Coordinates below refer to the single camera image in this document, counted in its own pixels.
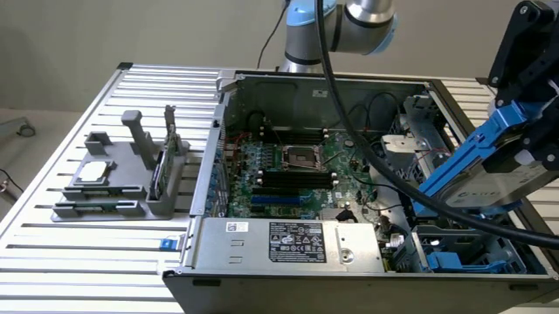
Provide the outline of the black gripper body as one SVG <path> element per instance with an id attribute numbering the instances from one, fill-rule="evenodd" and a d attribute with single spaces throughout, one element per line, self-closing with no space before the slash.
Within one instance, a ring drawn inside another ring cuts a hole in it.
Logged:
<path id="1" fill-rule="evenodd" d="M 489 80 L 498 90 L 498 105 L 547 102 L 557 95 L 551 84 L 558 82 L 558 5 L 545 1 L 518 3 Z"/>

